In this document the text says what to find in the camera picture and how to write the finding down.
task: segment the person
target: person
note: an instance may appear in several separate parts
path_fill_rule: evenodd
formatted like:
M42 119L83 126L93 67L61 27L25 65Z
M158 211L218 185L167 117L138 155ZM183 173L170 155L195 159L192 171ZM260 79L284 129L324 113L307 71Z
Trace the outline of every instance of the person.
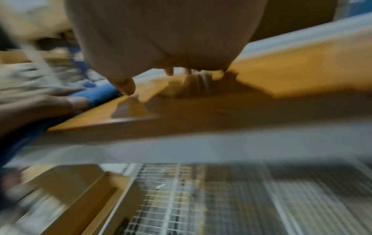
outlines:
M65 0L91 69L127 95L133 77L174 67L226 70L250 41L267 0Z

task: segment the metal wire grid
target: metal wire grid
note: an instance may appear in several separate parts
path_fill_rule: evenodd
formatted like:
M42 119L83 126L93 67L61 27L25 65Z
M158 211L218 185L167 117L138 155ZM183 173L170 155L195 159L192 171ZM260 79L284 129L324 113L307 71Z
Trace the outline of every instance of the metal wire grid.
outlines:
M372 181L351 165L143 165L137 179L124 235L372 234Z

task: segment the orange wooden surface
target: orange wooden surface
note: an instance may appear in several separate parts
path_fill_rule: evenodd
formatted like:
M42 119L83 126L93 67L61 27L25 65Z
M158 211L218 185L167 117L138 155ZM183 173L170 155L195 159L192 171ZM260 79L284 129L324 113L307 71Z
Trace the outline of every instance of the orange wooden surface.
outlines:
M366 54L371 54L372 43L347 43L331 41L247 59L232 64L230 69L238 72L238 81L276 98L331 92L350 87L371 87L372 71L369 68L372 59L364 59ZM138 84L135 95L138 95L140 101L146 102L164 89L171 79L183 80L185 77L177 75ZM111 115L117 104L127 98L123 96L107 102L52 127L49 131L120 122L119 119L112 119Z

